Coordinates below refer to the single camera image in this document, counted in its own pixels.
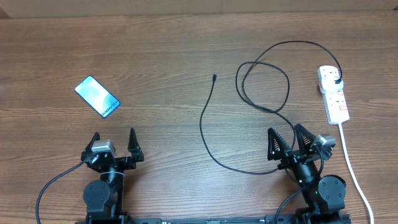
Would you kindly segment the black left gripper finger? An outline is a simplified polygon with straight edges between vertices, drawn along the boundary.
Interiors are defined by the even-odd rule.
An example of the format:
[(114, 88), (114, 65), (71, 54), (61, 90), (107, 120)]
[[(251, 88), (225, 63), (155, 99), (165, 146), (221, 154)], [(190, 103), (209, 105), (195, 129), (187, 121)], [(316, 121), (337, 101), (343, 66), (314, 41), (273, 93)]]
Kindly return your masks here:
[(91, 141), (88, 143), (88, 145), (85, 147), (85, 149), (81, 153), (82, 156), (86, 156), (87, 154), (91, 153), (94, 142), (98, 141), (98, 140), (100, 140), (100, 134), (98, 132), (95, 132)]
[(136, 162), (143, 162), (144, 161), (144, 154), (141, 150), (141, 147), (137, 141), (136, 132), (133, 128), (130, 129), (129, 134), (129, 142), (127, 146), (127, 150), (131, 153), (131, 157)]

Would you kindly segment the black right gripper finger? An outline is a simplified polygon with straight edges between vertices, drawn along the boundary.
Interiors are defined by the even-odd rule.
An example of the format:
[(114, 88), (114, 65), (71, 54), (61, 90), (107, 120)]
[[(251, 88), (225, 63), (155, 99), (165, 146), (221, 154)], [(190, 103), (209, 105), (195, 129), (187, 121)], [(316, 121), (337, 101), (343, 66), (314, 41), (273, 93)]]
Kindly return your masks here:
[(286, 143), (282, 136), (274, 129), (269, 128), (268, 134), (268, 153), (267, 159), (280, 160), (287, 157), (287, 154), (292, 151), (292, 148)]
[(314, 150), (312, 149), (312, 143), (317, 138), (310, 131), (305, 129), (301, 124), (296, 124), (294, 126), (295, 133), (297, 135), (298, 147), (301, 153), (311, 153)]

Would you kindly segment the blue-screen Galaxy smartphone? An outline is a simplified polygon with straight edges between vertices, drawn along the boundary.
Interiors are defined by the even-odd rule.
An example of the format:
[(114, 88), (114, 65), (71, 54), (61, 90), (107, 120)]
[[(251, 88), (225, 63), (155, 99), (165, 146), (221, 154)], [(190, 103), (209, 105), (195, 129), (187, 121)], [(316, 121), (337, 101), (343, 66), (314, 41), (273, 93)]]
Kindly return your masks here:
[(121, 102), (91, 75), (75, 87), (75, 92), (102, 118), (107, 118), (121, 105)]

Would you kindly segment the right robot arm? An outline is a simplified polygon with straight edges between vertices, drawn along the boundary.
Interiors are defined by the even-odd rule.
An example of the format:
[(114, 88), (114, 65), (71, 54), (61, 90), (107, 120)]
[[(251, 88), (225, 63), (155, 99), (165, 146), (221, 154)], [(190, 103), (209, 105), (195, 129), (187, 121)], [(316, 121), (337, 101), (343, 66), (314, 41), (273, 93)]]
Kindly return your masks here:
[[(288, 196), (274, 215), (266, 215), (266, 223), (350, 223), (349, 215), (341, 214), (345, 208), (346, 182), (338, 175), (322, 176), (323, 166), (331, 156), (336, 139), (330, 134), (312, 134), (301, 124), (294, 126), (298, 150), (293, 150), (282, 136), (269, 128), (268, 156), (279, 161), (279, 170), (293, 172), (298, 190)], [(306, 206), (294, 214), (282, 215), (283, 206), (297, 194), (302, 194)]]

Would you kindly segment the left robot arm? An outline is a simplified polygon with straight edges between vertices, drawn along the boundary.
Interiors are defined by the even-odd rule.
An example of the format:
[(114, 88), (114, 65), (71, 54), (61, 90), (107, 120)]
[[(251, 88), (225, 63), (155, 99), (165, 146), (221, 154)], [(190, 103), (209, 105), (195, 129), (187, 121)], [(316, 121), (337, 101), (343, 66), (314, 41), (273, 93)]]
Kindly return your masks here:
[(130, 129), (127, 151), (130, 155), (117, 157), (114, 144), (100, 139), (99, 133), (83, 150), (81, 161), (99, 173), (99, 179), (87, 184), (83, 191), (85, 223), (133, 223), (128, 212), (123, 211), (124, 172), (144, 161), (134, 129)]

